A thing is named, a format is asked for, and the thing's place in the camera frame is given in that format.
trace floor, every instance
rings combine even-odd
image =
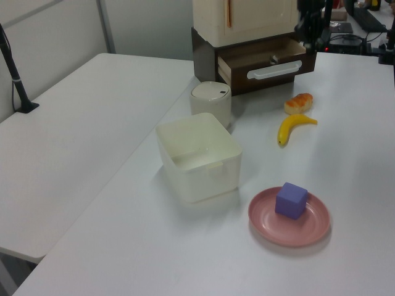
[[[0,253],[0,296],[11,296],[37,265]]]

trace white desk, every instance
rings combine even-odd
[[[189,115],[195,84],[161,122]],[[296,128],[282,149],[283,103],[301,92],[315,96],[308,115],[318,125]],[[293,84],[234,97],[233,114],[243,147],[238,190],[181,202],[151,131],[15,296],[391,295],[393,68],[318,54],[315,71]],[[285,181],[308,188],[331,213],[331,232],[313,246],[279,247],[249,226],[253,196]]]
[[[190,61],[101,54],[2,122],[0,252],[39,262],[192,77]]]

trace banana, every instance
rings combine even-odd
[[[317,120],[307,117],[303,114],[294,114],[285,118],[280,125],[280,128],[278,129],[278,143],[281,146],[284,146],[288,142],[289,134],[291,133],[292,128],[296,125],[301,125],[305,123],[312,123],[313,125],[316,125],[318,122]]]

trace white lid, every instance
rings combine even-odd
[[[230,92],[227,84],[207,81],[196,86],[191,95],[200,99],[215,100],[225,97]]]

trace purple block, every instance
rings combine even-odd
[[[275,212],[298,219],[306,208],[307,190],[291,183],[285,183],[276,196]]]

